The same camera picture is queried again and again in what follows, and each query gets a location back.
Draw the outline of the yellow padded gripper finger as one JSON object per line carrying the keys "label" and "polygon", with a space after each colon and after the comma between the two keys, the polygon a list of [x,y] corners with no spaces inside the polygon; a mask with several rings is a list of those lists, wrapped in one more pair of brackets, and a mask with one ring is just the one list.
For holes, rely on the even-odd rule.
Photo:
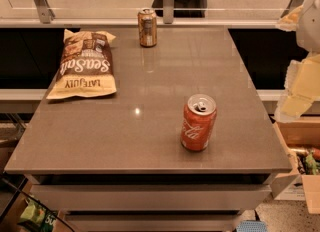
{"label": "yellow padded gripper finger", "polygon": [[303,6],[299,6],[293,9],[287,15],[281,17],[276,23],[276,28],[286,32],[296,31],[302,9]]}
{"label": "yellow padded gripper finger", "polygon": [[290,123],[304,114],[320,97],[320,55],[292,60],[287,68],[285,90],[274,113],[275,120]]}

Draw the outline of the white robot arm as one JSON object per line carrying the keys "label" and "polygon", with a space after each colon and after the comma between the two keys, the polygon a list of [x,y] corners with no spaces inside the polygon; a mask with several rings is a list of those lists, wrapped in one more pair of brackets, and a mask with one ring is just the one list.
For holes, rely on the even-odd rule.
{"label": "white robot arm", "polygon": [[284,92],[275,110],[275,120],[290,123],[304,114],[320,97],[320,0],[305,0],[278,20],[280,30],[296,33],[296,43],[308,52],[301,62],[287,67]]}

